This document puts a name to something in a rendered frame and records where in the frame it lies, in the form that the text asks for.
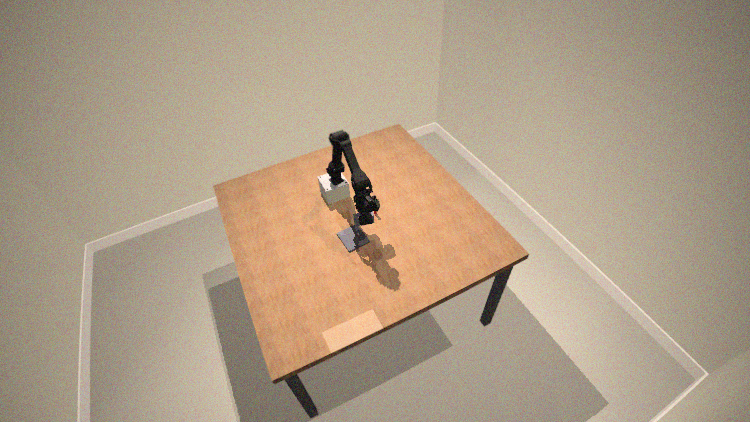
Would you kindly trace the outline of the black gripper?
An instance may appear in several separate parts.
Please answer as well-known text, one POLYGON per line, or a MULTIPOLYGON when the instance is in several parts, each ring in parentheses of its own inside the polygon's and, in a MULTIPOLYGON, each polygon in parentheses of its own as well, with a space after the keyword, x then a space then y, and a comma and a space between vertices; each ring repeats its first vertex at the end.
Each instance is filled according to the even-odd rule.
POLYGON ((353 197, 353 200, 354 200, 354 203, 356 203, 355 207, 356 207, 357 212, 360 213, 361 215, 361 216, 358 216, 360 225, 363 226, 363 225, 372 224, 373 223, 372 216, 368 212, 365 211, 365 209, 363 208, 360 202, 356 201, 355 196, 353 197))

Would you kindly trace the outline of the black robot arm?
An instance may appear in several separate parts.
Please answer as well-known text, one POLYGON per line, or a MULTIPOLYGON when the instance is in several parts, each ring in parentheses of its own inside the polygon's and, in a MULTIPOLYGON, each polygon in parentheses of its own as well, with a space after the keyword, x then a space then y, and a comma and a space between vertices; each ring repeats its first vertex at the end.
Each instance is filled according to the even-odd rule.
POLYGON ((380 208, 380 202, 375 195, 370 196, 370 193, 373 192, 372 184, 366 173, 360 169, 352 149, 349 134, 343 130, 331 133, 329 134, 329 141, 332 144, 332 160, 326 168, 328 175, 331 176, 329 181, 334 186, 344 181, 341 177, 341 173, 345 169, 345 165, 341 161, 343 151, 351 171, 351 184, 355 192, 356 201, 361 203, 366 212, 377 212, 380 208), (369 187, 369 189, 366 189, 366 187, 369 187))

